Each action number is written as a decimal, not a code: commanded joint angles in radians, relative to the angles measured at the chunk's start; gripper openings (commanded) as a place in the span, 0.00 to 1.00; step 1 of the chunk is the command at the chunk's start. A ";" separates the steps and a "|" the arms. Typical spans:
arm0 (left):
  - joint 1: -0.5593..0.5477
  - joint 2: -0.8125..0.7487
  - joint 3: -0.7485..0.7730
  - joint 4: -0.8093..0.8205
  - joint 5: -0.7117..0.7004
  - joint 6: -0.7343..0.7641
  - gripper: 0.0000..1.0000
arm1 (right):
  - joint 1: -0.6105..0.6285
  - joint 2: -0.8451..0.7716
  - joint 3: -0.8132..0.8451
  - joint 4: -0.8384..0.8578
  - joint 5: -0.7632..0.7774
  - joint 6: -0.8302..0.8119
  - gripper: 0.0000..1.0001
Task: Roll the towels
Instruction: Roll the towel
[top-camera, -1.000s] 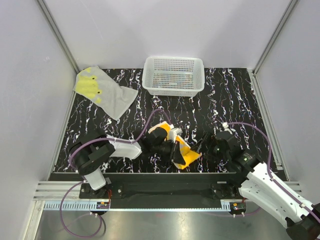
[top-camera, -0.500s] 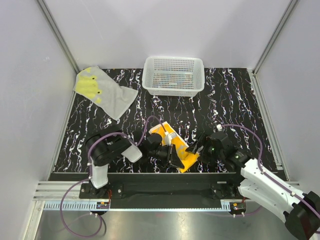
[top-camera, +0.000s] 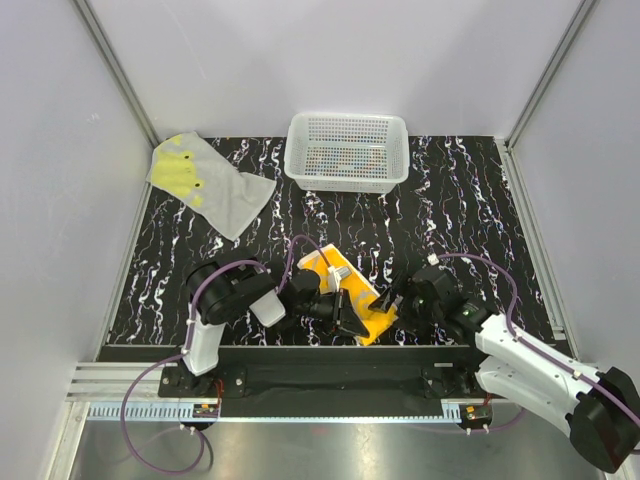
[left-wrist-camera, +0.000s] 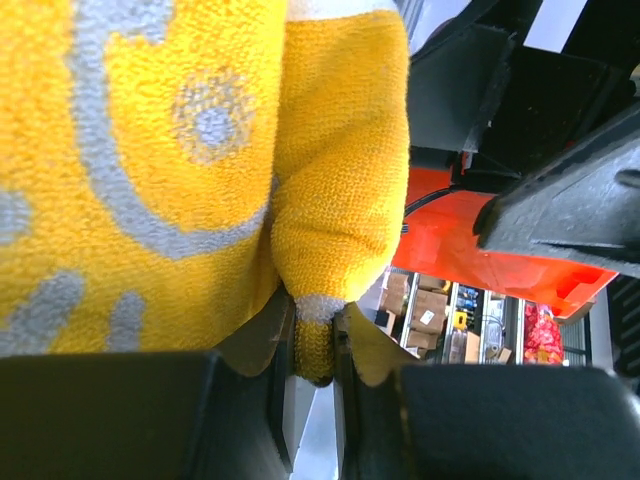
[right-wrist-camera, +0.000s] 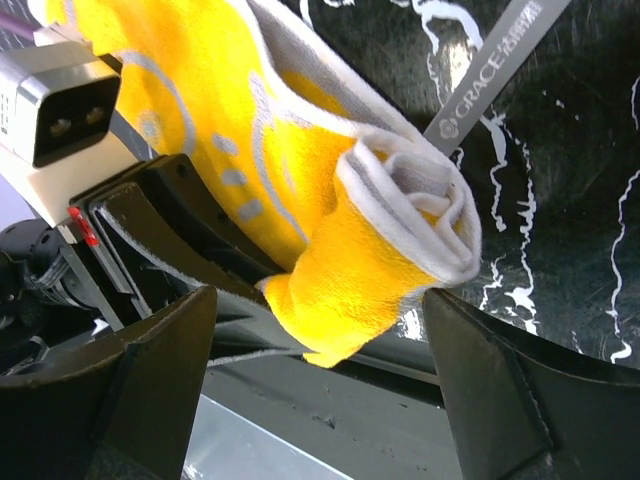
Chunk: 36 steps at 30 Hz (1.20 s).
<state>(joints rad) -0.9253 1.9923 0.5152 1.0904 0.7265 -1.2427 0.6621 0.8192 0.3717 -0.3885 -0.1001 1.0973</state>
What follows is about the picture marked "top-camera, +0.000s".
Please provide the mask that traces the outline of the grey and orange towel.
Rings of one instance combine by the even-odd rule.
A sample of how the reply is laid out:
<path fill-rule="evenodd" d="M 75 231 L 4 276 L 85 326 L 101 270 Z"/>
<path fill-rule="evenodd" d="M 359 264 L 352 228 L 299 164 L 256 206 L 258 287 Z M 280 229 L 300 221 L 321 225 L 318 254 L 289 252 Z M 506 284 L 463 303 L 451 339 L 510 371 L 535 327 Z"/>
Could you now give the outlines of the grey and orange towel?
<path fill-rule="evenodd" d="M 322 248 L 322 251 L 335 270 L 342 267 L 349 268 L 350 274 L 341 280 L 340 287 L 349 292 L 353 309 L 367 329 L 367 334 L 356 336 L 356 341 L 362 346 L 374 344 L 396 321 L 397 308 L 392 306 L 387 313 L 370 310 L 369 306 L 379 297 L 379 293 L 375 287 L 334 244 L 328 244 Z M 299 269 L 312 270 L 320 276 L 321 293 L 329 293 L 331 291 L 329 285 L 329 267 L 317 251 L 302 257 L 297 261 L 296 266 Z"/>

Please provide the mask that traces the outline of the grey towel yellow frog print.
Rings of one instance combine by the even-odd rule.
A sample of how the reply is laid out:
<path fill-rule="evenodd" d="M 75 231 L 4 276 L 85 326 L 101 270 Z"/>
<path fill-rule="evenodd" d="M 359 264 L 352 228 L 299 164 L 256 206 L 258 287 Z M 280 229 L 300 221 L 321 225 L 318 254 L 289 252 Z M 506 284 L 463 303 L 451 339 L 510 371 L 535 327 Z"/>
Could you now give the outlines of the grey towel yellow frog print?
<path fill-rule="evenodd" d="M 154 149 L 147 181 L 230 241 L 257 218 L 276 187 L 272 179 L 237 170 L 195 132 L 175 135 Z"/>

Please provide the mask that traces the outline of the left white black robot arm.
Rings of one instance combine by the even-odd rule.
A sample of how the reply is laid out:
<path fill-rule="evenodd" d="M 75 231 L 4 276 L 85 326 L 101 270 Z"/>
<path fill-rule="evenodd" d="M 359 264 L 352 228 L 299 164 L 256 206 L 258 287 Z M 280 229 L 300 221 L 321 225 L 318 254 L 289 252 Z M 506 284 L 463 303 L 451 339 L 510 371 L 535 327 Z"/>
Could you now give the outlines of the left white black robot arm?
<path fill-rule="evenodd" d="M 321 276 L 309 269 L 296 272 L 278 288 L 255 259 L 230 257 L 195 268 L 186 286 L 191 300 L 180 381 L 196 396 L 214 388 L 224 329 L 247 312 L 267 329 L 287 330 L 295 319 L 310 317 L 331 333 L 351 338 L 368 335 L 349 292 L 335 286 L 323 293 Z"/>

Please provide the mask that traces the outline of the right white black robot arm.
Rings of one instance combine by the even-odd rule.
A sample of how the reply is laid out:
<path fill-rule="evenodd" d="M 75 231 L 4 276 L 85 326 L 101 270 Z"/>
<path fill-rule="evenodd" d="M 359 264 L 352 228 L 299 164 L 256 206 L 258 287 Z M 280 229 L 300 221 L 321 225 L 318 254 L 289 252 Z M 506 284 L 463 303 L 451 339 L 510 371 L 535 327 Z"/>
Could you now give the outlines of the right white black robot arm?
<path fill-rule="evenodd" d="M 400 271 L 369 308 L 394 310 L 411 330 L 444 326 L 471 349 L 469 362 L 453 374 L 460 393 L 484 390 L 519 405 L 560 430 L 599 470 L 615 473 L 638 453 L 639 392 L 629 375 L 616 367 L 602 372 L 555 350 L 461 293 L 449 272 Z"/>

